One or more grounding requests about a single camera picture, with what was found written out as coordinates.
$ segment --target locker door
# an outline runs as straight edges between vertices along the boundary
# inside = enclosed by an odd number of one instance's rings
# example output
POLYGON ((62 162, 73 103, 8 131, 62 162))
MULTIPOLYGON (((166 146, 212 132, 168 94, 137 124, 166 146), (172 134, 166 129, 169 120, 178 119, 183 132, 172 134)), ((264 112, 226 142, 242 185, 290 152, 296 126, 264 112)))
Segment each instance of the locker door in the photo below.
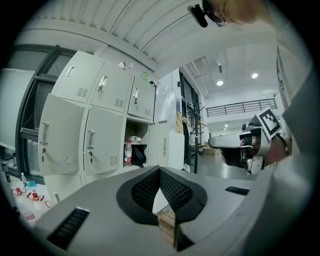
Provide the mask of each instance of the locker door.
POLYGON ((93 55, 76 53, 63 70, 54 93, 60 98, 87 103, 88 96, 104 61, 93 55))
POLYGON ((132 87, 128 114, 153 120, 155 89, 151 83, 136 77, 132 87))
POLYGON ((91 107, 84 141, 84 169, 87 175, 119 169, 123 159, 119 155, 123 121, 122 116, 91 107))
POLYGON ((158 164, 158 125, 156 123, 149 124, 148 137, 148 165, 156 166, 158 164))
POLYGON ((158 132, 158 165, 162 167, 168 166, 169 157, 169 131, 168 122, 159 122, 159 132, 158 132))
POLYGON ((42 111, 38 159, 42 176, 79 171, 84 108, 49 94, 42 111))
POLYGON ((132 75, 108 64, 97 80, 91 105, 123 113, 132 75))

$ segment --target railing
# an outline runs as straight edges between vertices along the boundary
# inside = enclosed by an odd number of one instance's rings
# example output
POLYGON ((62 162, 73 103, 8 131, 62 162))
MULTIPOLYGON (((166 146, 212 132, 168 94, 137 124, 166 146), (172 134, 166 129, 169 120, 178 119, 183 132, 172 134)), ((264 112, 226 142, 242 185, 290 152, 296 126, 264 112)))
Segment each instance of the railing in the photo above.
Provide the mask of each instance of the railing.
POLYGON ((278 108, 275 99, 270 98, 210 107, 206 109, 206 113, 208 117, 215 117, 237 113, 246 113, 251 111, 261 111, 266 107, 270 107, 273 110, 278 108))

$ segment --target black slot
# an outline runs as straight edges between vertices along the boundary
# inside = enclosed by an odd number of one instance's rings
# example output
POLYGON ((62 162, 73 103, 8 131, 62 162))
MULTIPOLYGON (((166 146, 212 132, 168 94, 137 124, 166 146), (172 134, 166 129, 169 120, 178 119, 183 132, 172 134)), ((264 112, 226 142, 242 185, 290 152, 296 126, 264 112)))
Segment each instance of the black slot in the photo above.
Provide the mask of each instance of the black slot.
POLYGON ((66 250, 88 215, 88 210, 76 208, 48 237, 48 241, 66 250))

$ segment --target ceiling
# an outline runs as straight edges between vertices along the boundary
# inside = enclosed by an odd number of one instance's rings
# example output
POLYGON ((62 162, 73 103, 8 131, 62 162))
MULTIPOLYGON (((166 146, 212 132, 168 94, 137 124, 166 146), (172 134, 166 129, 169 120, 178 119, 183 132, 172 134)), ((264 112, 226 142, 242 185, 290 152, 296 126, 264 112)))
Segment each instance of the ceiling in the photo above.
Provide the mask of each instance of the ceiling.
POLYGON ((52 0, 23 30, 63 31, 95 39, 134 57, 159 78, 194 60, 201 75, 195 83, 202 86, 205 97, 228 88, 253 67, 267 77, 272 59, 268 43, 274 41, 271 27, 256 22, 219 28, 208 20, 209 26, 202 28, 187 10, 198 3, 201 0, 52 0), (217 58, 226 80, 222 88, 213 87, 220 79, 217 58))
POLYGON ((249 43, 206 54, 184 67, 200 91, 210 97, 244 87, 276 85, 276 51, 277 46, 272 42, 249 43), (252 79, 253 73, 258 74, 256 79, 252 79), (224 84, 217 86, 218 81, 224 84))

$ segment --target floor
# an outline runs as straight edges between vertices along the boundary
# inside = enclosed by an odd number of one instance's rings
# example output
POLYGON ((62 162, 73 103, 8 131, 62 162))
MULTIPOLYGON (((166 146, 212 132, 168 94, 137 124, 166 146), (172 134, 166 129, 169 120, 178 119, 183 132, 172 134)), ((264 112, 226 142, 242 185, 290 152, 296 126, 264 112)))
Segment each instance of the floor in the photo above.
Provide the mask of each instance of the floor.
MULTIPOLYGON (((190 167, 190 172, 194 173, 194 167, 190 167)), ((223 179, 254 181, 257 176, 251 175, 245 169, 228 166, 221 160, 221 154, 206 155, 198 157, 197 174, 223 179)))

